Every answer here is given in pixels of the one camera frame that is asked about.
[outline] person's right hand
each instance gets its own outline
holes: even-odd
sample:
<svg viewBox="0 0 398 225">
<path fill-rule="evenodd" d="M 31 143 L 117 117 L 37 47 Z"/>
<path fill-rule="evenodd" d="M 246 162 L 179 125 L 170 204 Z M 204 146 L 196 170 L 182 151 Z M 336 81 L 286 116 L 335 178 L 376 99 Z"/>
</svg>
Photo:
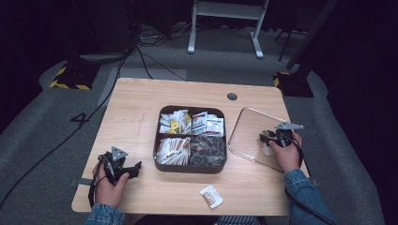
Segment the person's right hand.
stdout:
<svg viewBox="0 0 398 225">
<path fill-rule="evenodd" d="M 295 132 L 293 132 L 293 139 L 296 140 L 298 142 L 298 146 L 301 147 L 301 137 Z M 299 169 L 299 151 L 293 143 L 285 148 L 280 147 L 273 141 L 269 141 L 268 144 L 276 153 L 278 162 L 284 173 L 289 173 L 295 169 Z"/>
<path fill-rule="evenodd" d="M 95 203 L 108 204 L 117 208 L 120 205 L 123 190 L 128 181 L 129 173 L 125 172 L 116 185 L 112 185 L 108 178 L 106 178 L 104 163 L 101 163 L 99 165 L 99 173 L 96 177 Z"/>
</svg>

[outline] white packet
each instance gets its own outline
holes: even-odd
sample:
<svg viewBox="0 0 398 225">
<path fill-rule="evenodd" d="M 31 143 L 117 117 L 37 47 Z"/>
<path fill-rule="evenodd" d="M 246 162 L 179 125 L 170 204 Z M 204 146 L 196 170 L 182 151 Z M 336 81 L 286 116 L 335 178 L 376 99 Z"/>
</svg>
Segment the white packet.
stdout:
<svg viewBox="0 0 398 225">
<path fill-rule="evenodd" d="M 192 116 L 191 131 L 196 129 L 205 128 L 207 125 L 207 112 L 200 112 Z"/>
<path fill-rule="evenodd" d="M 207 119 L 206 133 L 223 136 L 223 118 Z"/>
<path fill-rule="evenodd" d="M 161 127 L 159 128 L 159 133 L 167 133 L 167 132 L 169 132 L 169 130 L 170 130 L 170 127 L 161 125 Z"/>
<path fill-rule="evenodd" d="M 208 206 L 210 206 L 210 208 L 215 208 L 219 206 L 223 201 L 222 196 L 219 194 L 219 192 L 217 192 L 216 188 L 214 188 L 212 185 L 203 189 L 200 192 L 200 194 L 205 199 L 206 203 L 208 204 Z"/>
</svg>

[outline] power cord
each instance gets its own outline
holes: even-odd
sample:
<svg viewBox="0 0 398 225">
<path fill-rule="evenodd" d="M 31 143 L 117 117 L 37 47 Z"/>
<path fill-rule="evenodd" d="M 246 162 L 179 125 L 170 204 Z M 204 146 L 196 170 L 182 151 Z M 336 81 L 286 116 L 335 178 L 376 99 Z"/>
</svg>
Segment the power cord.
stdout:
<svg viewBox="0 0 398 225">
<path fill-rule="evenodd" d="M 179 76 L 178 74 L 176 74 L 176 73 L 174 73 L 172 70 L 170 70 L 170 68 L 168 68 L 167 66 L 163 65 L 162 63 L 156 61 L 155 58 L 153 58 L 153 57 L 151 57 L 151 56 L 149 56 L 149 55 L 147 55 L 147 54 L 145 54 L 145 53 L 142 53 L 142 52 L 141 52 L 141 54 L 142 54 L 143 56 L 145 56 L 145 57 L 148 57 L 148 58 L 152 59 L 155 63 L 161 65 L 163 68 L 167 69 L 167 71 L 173 73 L 174 75 L 176 75 L 176 76 L 177 76 L 178 78 L 180 78 L 181 80 L 186 81 L 184 78 L 182 78 L 181 76 Z"/>
<path fill-rule="evenodd" d="M 312 208 L 308 207 L 307 205 L 297 201 L 295 198 L 293 198 L 292 195 L 289 194 L 289 192 L 287 192 L 287 189 L 284 189 L 284 193 L 286 194 L 286 196 L 293 202 L 295 203 L 298 207 L 304 209 L 305 211 L 307 211 L 308 213 L 314 215 L 315 217 L 321 219 L 322 221 L 324 221 L 326 224 L 330 224 L 330 225 L 335 225 L 336 223 L 334 223 L 331 219 L 323 216 L 322 214 L 314 211 Z"/>
<path fill-rule="evenodd" d="M 153 47 L 153 46 L 160 46 L 163 43 L 165 43 L 166 41 L 169 40 L 175 40 L 175 39 L 179 39 L 181 37 L 184 37 L 186 35 L 190 35 L 191 31 L 185 34 L 181 34 L 184 30 L 186 30 L 187 28 L 190 28 L 190 25 L 192 25 L 192 22 L 189 22 L 188 24 L 186 24 L 184 27 L 179 28 L 178 30 L 174 31 L 173 34 L 171 35 L 172 38 L 166 38 L 165 35 L 161 35 L 161 34 L 156 34 L 153 30 L 151 29 L 144 29 L 142 30 L 141 35 L 138 37 L 138 44 L 140 46 L 143 47 Z M 147 39 L 147 38 L 154 38 L 155 41 L 153 43 L 148 43 L 148 42 L 144 42 L 143 39 Z"/>
<path fill-rule="evenodd" d="M 298 166 L 301 167 L 302 160 L 304 159 L 304 152 L 302 151 L 301 147 L 299 146 L 298 141 L 296 139 L 291 139 L 291 138 L 287 137 L 283 133 L 281 133 L 281 136 L 283 138 L 287 139 L 288 141 L 290 141 L 292 144 L 294 144 L 296 146 L 296 148 L 298 149 Z"/>
<path fill-rule="evenodd" d="M 100 171 L 100 164 L 101 164 L 102 162 L 103 162 L 103 159 L 100 159 L 99 162 L 97 163 L 96 171 L 95 171 L 94 174 L 93 174 L 93 180 L 91 180 L 90 189 L 88 190 L 88 201 L 90 202 L 91 208 L 92 208 L 93 205 L 94 205 L 94 194 L 95 194 L 96 186 L 97 186 L 97 184 L 96 184 L 96 178 L 97 178 L 97 175 L 99 174 L 99 171 Z"/>
<path fill-rule="evenodd" d="M 59 147 L 61 147 L 65 142 L 67 142 L 77 131 L 79 131 L 79 129 L 81 129 L 89 120 L 91 117 L 93 117 L 93 115 L 100 109 L 100 107 L 106 102 L 107 98 L 112 94 L 114 88 L 115 88 L 115 84 L 117 81 L 117 78 L 120 77 L 120 69 L 123 66 L 124 62 L 126 61 L 127 57 L 131 54 L 131 51 L 125 56 L 125 58 L 123 58 L 120 63 L 117 66 L 117 75 L 115 76 L 115 81 L 112 85 L 111 91 L 108 93 L 108 95 L 106 96 L 106 98 L 101 102 L 101 104 L 97 107 L 97 109 L 95 111 L 93 111 L 86 120 L 84 120 L 76 129 L 74 129 L 69 135 L 68 137 L 62 141 L 61 143 L 59 143 L 53 150 L 51 150 L 50 152 L 48 152 L 44 157 L 42 157 L 37 163 L 35 163 L 27 172 L 25 172 L 18 180 L 17 182 L 15 182 L 15 184 L 11 187 L 11 189 L 8 191 L 8 193 L 5 195 L 5 197 L 3 198 L 3 200 L 0 202 L 0 210 L 3 208 L 3 205 L 5 204 L 8 196 L 12 193 L 12 191 L 22 182 L 22 180 L 24 180 L 24 178 L 31 173 L 44 159 L 46 159 L 48 156 L 50 156 L 53 152 L 55 152 Z"/>
<path fill-rule="evenodd" d="M 146 71 L 146 74 L 149 76 L 150 79 L 153 80 L 153 77 L 149 74 L 148 68 L 146 67 L 146 63 L 145 63 L 145 59 L 143 57 L 143 53 L 141 52 L 140 48 L 138 48 L 138 46 L 136 46 L 138 53 L 140 53 L 141 59 L 143 60 L 143 64 L 144 64 L 144 68 Z"/>
</svg>

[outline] dark background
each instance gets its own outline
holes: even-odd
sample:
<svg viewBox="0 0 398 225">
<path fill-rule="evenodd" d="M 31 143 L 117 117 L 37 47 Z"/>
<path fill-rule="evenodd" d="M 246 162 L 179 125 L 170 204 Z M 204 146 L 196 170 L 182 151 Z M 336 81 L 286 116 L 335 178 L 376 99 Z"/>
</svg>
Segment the dark background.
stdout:
<svg viewBox="0 0 398 225">
<path fill-rule="evenodd" d="M 133 18 L 124 11 L 126 2 L 136 12 Z M 0 133 L 41 92 L 38 78 L 54 64 L 74 53 L 104 52 L 103 43 L 125 48 L 131 32 L 139 32 L 131 29 L 130 23 L 148 23 L 170 35 L 173 24 L 191 21 L 191 1 L 185 0 L 120 1 L 112 8 L 105 1 L 72 3 L 0 3 Z M 289 15 L 283 11 L 287 3 L 269 2 L 264 30 L 283 28 L 281 17 Z M 330 107 L 375 182 L 387 224 L 398 219 L 394 212 L 398 205 L 394 194 L 398 188 L 394 142 L 398 112 L 393 77 L 397 74 L 397 9 L 396 1 L 337 1 L 298 60 L 301 67 L 316 72 L 328 88 Z M 240 20 L 210 21 L 223 23 L 255 25 Z"/>
</svg>

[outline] dark tray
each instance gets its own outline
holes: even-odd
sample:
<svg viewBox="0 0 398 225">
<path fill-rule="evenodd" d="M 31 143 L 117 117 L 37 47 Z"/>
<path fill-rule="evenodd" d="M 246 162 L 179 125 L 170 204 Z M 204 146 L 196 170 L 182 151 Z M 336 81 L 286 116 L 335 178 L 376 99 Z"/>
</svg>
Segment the dark tray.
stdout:
<svg viewBox="0 0 398 225">
<path fill-rule="evenodd" d="M 201 112 L 207 112 L 208 114 L 216 114 L 218 118 L 223 118 L 224 123 L 223 123 L 223 136 L 221 137 L 223 142 L 224 142 L 224 154 L 225 154 L 225 161 L 222 165 L 220 166 L 215 166 L 215 167 L 207 167 L 207 166 L 192 166 L 192 165 L 165 165 L 165 164 L 160 164 L 156 160 L 156 153 L 161 145 L 161 140 L 165 138 L 186 138 L 186 137 L 191 137 L 192 139 L 195 138 L 197 135 L 187 135 L 187 134 L 169 134 L 169 133 L 159 133 L 159 129 L 161 127 L 161 123 L 159 122 L 161 120 L 161 114 L 162 113 L 173 113 L 174 111 L 179 111 L 179 110 L 188 110 L 188 114 L 190 116 L 201 113 Z M 155 162 L 156 168 L 158 170 L 163 171 L 163 172 L 176 172 L 176 173 L 219 173 L 222 171 L 226 160 L 228 159 L 227 157 L 227 142 L 225 138 L 225 117 L 224 114 L 218 110 L 218 109 L 213 109 L 213 108 L 201 108 L 201 107 L 188 107 L 188 106 L 166 106 L 161 109 L 159 113 L 159 119 L 158 119 L 158 126 L 156 129 L 156 138 L 155 138 L 155 144 L 154 144 L 154 149 L 153 149 L 153 159 Z"/>
</svg>

